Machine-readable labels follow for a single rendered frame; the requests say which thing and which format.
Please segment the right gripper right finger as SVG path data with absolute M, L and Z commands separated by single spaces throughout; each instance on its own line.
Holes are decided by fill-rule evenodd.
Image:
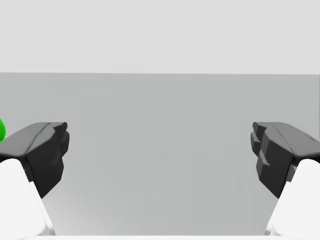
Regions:
M 254 122 L 259 181 L 278 199 L 266 236 L 320 236 L 320 141 L 283 122 Z

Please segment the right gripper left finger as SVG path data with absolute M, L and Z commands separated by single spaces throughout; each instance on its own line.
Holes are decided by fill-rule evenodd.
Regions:
M 66 122 L 37 122 L 0 142 L 0 236 L 54 236 L 42 199 L 62 178 Z

